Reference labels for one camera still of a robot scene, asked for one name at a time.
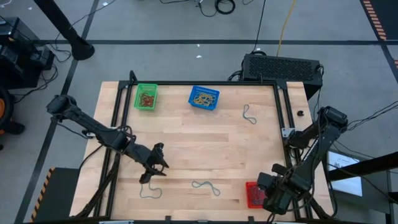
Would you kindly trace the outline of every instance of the wooden table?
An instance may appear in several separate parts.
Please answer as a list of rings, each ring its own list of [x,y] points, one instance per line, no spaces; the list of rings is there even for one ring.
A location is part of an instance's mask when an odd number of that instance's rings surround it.
[[[117,86],[117,82],[102,84],[94,118],[104,125],[110,125]],[[188,85],[159,85],[155,111],[139,111],[133,106],[134,97],[131,99],[127,125],[137,136],[136,142],[150,149],[163,142],[170,169],[165,170],[167,177],[155,176],[151,180],[151,187],[162,189],[161,198],[140,198],[138,180],[144,169],[122,156],[112,219],[164,220],[166,215],[171,215],[173,220],[247,221],[248,216],[253,216],[255,221],[267,220],[268,211],[248,209],[245,183],[255,182],[260,172],[270,174],[275,163],[285,164],[273,88],[207,87],[221,93],[214,111],[192,107],[187,102],[192,89]],[[303,85],[288,83],[288,88],[296,127],[304,129],[312,120]],[[136,86],[132,92],[135,96]],[[281,91],[280,97],[287,126]],[[250,105],[246,116],[255,117],[257,124],[243,119],[245,104]],[[299,110],[304,111],[304,116],[296,115]],[[89,140],[85,156],[97,147],[96,140]],[[70,215],[77,214],[98,188],[104,152],[97,152],[82,168]],[[213,195],[209,185],[194,189],[191,186],[194,180],[211,181],[221,190],[221,195]],[[157,196],[159,193],[151,192],[144,185],[143,194]],[[103,197],[101,214],[104,214],[108,193]],[[327,213],[333,213],[322,166],[316,170],[314,197]],[[292,221],[294,214],[277,215],[275,220]]]

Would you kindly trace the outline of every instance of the yellow cable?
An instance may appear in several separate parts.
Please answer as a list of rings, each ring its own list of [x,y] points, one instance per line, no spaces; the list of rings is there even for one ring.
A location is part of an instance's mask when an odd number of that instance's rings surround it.
[[[292,6],[290,7],[290,11],[289,11],[289,13],[287,14],[287,17],[286,17],[284,26],[282,27],[282,33],[280,34],[279,45],[278,45],[278,51],[276,52],[276,57],[278,57],[278,55],[279,55],[279,51],[280,51],[280,46],[281,46],[281,43],[282,43],[282,39],[284,38],[285,26],[286,26],[286,24],[287,24],[287,21],[288,21],[289,18],[290,18],[290,15],[292,14],[293,7],[294,7],[295,4],[296,4],[296,0],[293,0]]]

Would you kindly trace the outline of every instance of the plastic basket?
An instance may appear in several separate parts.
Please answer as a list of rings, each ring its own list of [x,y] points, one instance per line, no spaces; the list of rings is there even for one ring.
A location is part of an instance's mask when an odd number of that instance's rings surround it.
[[[262,203],[267,196],[257,186],[257,182],[246,182],[246,197],[248,208],[262,208]]]
[[[141,97],[143,94],[154,97],[154,103],[152,106],[144,106],[141,104]],[[136,92],[136,100],[134,101],[134,107],[139,110],[154,110],[157,96],[157,85],[156,84],[138,84]]]
[[[211,95],[213,97],[213,102],[210,103],[208,106],[194,103],[193,101],[194,101],[195,97],[200,96],[201,93]],[[220,92],[218,90],[212,90],[212,89],[201,87],[201,86],[193,86],[188,102],[192,106],[196,106],[196,107],[203,108],[206,110],[214,110],[217,107],[217,102],[218,102],[219,96],[220,96]]]

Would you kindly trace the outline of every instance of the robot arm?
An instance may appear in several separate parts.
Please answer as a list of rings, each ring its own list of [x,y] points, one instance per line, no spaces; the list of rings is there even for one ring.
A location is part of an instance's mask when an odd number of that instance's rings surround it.
[[[68,95],[56,96],[47,105],[47,112],[53,115],[53,119],[60,121],[63,119],[70,119],[78,123],[89,132],[94,133],[99,143],[115,150],[117,153],[127,155],[131,159],[134,159],[134,161],[142,164],[146,171],[141,175],[139,180],[140,183],[148,183],[153,175],[166,176],[166,174],[163,173],[163,169],[164,167],[169,168],[169,166],[163,158],[163,143],[156,144],[153,150],[143,145],[136,144],[135,135],[128,134],[120,130],[120,128],[107,128],[82,112],[82,110],[77,107],[76,100]],[[155,168],[156,164],[161,165],[162,169],[157,170]]]
[[[264,209],[283,215],[292,200],[298,201],[308,196],[313,185],[314,170],[334,141],[346,131],[348,120],[345,114],[330,106],[321,108],[318,114],[316,122],[304,131],[292,131],[284,141],[285,149],[290,147],[304,149],[311,139],[317,139],[303,161],[289,169],[274,164],[272,171],[281,176],[271,176],[263,172],[259,174],[257,184],[267,195],[263,203]]]

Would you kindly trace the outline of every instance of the gray floor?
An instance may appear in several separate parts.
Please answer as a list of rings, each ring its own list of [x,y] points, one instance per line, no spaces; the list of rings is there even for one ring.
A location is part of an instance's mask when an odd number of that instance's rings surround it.
[[[71,22],[90,12],[93,0],[61,1],[57,4]],[[289,11],[291,0],[268,0],[260,39],[276,40]],[[248,6],[237,2],[228,16],[203,17],[193,2],[163,5],[158,1],[117,0],[95,14],[89,40],[174,40],[174,39],[255,39],[262,1]],[[211,0],[203,10],[214,11]],[[57,31],[31,0],[14,0],[0,8],[0,15],[20,17],[41,39],[54,39]],[[75,29],[81,34],[86,19]],[[359,0],[300,0],[285,30],[287,40],[377,40]],[[275,55],[276,45],[259,45]],[[253,45],[95,45],[89,60],[78,62],[68,94],[93,115],[101,82],[125,80],[134,70],[140,80],[226,80],[238,70]],[[389,46],[395,59],[398,47]],[[349,119],[365,118],[397,100],[398,86],[380,46],[377,45],[283,45],[280,56],[315,59],[325,66],[321,106],[332,105]],[[15,120],[26,125],[20,136],[3,135],[0,142],[0,217],[12,223],[32,175],[50,124],[45,105],[61,92],[72,60],[56,63],[59,75],[46,90],[31,94],[16,106]],[[382,156],[395,151],[398,134],[396,111],[370,121],[341,137],[348,147]],[[66,122],[72,129],[80,128]],[[39,195],[45,174],[51,167],[77,168],[86,142],[57,128],[39,176],[25,220]],[[398,178],[392,176],[393,190]],[[384,215],[339,200],[338,217],[367,223],[383,223]]]

